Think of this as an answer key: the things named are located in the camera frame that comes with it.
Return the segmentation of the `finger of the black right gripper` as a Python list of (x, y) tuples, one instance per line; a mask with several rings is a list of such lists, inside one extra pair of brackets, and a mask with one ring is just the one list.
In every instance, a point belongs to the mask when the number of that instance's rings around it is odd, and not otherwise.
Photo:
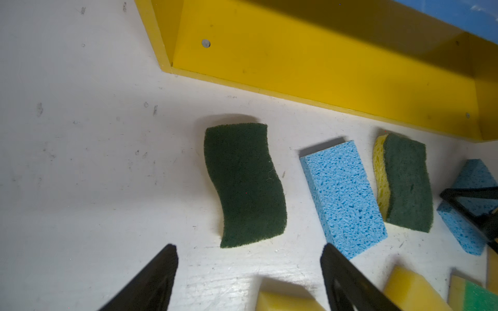
[(497, 200), (497, 187), (478, 189), (445, 189), (440, 197), (450, 204), (460, 215), (462, 215), (472, 226), (478, 230), (486, 239), (487, 245), (497, 252), (497, 213), (489, 212), (480, 216), (474, 215), (464, 207), (457, 198), (478, 198), (485, 200)]

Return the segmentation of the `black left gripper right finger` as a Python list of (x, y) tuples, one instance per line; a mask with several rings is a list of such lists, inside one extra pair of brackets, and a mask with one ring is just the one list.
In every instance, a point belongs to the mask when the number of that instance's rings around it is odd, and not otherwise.
[(324, 246), (320, 265), (330, 309), (399, 311), (334, 245)]

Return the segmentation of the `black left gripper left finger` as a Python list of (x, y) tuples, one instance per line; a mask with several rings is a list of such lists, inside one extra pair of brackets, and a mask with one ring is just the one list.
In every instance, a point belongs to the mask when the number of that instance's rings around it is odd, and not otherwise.
[(166, 311), (177, 269), (176, 246), (168, 244), (101, 310)]

